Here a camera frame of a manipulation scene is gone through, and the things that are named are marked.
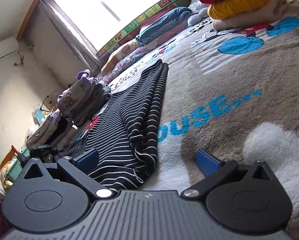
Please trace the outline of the cartoon print pillow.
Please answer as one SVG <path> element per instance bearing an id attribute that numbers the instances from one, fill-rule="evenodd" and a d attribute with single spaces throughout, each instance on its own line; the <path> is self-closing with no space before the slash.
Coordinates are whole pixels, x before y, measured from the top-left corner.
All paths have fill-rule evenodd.
<path id="1" fill-rule="evenodd" d="M 101 69 L 101 75 L 104 76 L 107 74 L 107 72 L 110 72 L 114 69 L 116 64 L 124 59 L 126 56 L 128 56 L 130 53 L 135 51 L 137 48 L 139 48 L 140 43 L 135 38 L 130 40 L 129 42 L 123 44 L 117 50 L 112 52 L 112 54 L 109 56 L 108 61 Z"/>

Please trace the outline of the light blue plush toy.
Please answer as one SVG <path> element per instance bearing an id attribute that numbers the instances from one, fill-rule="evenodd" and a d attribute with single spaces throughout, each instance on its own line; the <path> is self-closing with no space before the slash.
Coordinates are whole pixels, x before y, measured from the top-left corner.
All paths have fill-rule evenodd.
<path id="1" fill-rule="evenodd" d="M 194 25 L 200 23 L 205 18 L 207 18 L 209 16 L 207 11 L 208 11 L 208 8 L 203 8 L 197 14 L 190 16 L 187 20 L 188 26 L 189 27 L 194 26 Z"/>

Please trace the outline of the pink purple folded blanket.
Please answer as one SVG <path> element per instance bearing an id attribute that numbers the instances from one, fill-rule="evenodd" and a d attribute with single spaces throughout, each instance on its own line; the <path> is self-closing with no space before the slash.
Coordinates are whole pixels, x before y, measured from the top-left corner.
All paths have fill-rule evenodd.
<path id="1" fill-rule="evenodd" d="M 182 21 L 180 24 L 173 27 L 169 31 L 165 32 L 164 34 L 160 35 L 159 37 L 151 41 L 149 44 L 145 46 L 139 46 L 139 48 L 137 48 L 135 51 L 130 53 L 124 59 L 119 61 L 114 67 L 114 69 L 111 70 L 110 72 L 107 72 L 107 74 L 105 74 L 104 76 L 102 76 L 101 72 L 99 72 L 96 77 L 102 80 L 103 82 L 109 84 L 114 78 L 120 75 L 124 70 L 129 68 L 135 62 L 141 59 L 143 56 L 145 56 L 152 50 L 158 48 L 165 42 L 169 41 L 171 38 L 176 36 L 178 33 L 183 31 L 187 27 L 188 27 L 187 20 Z"/>

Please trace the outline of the grey folded clothes stack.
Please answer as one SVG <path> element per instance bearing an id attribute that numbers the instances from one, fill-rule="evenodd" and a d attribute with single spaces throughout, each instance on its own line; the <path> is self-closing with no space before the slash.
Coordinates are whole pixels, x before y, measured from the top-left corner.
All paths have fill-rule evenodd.
<path id="1" fill-rule="evenodd" d="M 56 110 L 27 139 L 26 148 L 33 151 L 44 145 L 54 150 L 67 147 L 110 97 L 111 88 L 91 77 L 90 70 L 79 72 L 76 82 L 58 96 Z"/>

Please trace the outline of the beige pink folded garment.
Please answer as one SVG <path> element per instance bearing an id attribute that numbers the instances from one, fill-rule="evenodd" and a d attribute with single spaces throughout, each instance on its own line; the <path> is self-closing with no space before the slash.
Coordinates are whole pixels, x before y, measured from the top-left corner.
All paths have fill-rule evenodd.
<path id="1" fill-rule="evenodd" d="M 225 20 L 213 20 L 212 27 L 215 31 L 222 31 L 276 22 L 281 19 L 287 8 L 286 0 L 270 0 L 258 10 L 244 12 Z"/>

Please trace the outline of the black white striped shirt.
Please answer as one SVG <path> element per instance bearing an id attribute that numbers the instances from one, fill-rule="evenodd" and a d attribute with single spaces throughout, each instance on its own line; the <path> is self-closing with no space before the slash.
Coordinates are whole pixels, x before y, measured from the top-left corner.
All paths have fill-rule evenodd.
<path id="1" fill-rule="evenodd" d="M 158 130 L 168 64 L 161 60 L 144 70 L 139 81 L 110 97 L 96 124 L 60 154 L 78 157 L 98 152 L 89 176 L 117 193 L 138 189 L 155 171 Z"/>

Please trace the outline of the blue folded blanket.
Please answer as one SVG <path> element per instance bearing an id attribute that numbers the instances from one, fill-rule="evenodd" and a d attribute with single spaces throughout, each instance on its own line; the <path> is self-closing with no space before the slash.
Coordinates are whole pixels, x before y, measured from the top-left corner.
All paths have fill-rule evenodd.
<path id="1" fill-rule="evenodd" d="M 180 24 L 182 21 L 188 19 L 191 14 L 192 10 L 190 8 L 177 7 L 166 13 L 164 16 L 161 16 L 146 29 L 140 31 L 135 39 L 139 44 L 145 46 L 160 35 Z"/>

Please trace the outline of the yellow folded garment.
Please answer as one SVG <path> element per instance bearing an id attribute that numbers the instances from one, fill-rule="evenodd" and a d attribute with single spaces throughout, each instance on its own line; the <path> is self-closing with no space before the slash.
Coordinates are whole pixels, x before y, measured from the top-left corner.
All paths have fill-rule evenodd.
<path id="1" fill-rule="evenodd" d="M 214 20 L 225 20 L 244 12 L 258 10 L 270 0 L 223 0 L 209 6 L 207 13 Z"/>

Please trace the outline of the Mickey Mouse plush blanket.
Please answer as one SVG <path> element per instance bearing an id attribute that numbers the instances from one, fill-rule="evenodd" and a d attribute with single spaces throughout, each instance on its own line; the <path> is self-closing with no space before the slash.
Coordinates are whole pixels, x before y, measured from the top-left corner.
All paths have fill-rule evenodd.
<path id="1" fill-rule="evenodd" d="M 196 153 L 242 164 L 265 160 L 288 193 L 293 213 L 288 233 L 299 239 L 299 0 L 274 23 L 215 31 L 211 25 L 185 38 L 162 60 L 169 65 L 160 124 L 145 142 L 156 164 L 132 153 L 127 128 L 146 106 L 150 65 L 118 76 L 98 122 L 70 146 L 73 157 L 98 150 L 91 178 L 112 190 L 178 190 L 203 174 Z"/>

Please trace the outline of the colourful alphabet foam mat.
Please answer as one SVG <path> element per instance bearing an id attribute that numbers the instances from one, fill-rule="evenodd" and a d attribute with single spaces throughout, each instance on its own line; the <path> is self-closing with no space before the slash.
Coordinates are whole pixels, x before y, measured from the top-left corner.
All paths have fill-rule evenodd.
<path id="1" fill-rule="evenodd" d="M 166 12 L 168 9 L 174 9 L 176 7 L 188 7 L 190 2 L 191 0 L 158 1 L 112 37 L 100 50 L 97 51 L 96 56 L 102 61 L 107 60 L 113 51 L 117 50 L 126 42 L 134 39 L 146 21 L 149 21 L 149 19 L 157 14 L 161 15 L 162 11 Z"/>

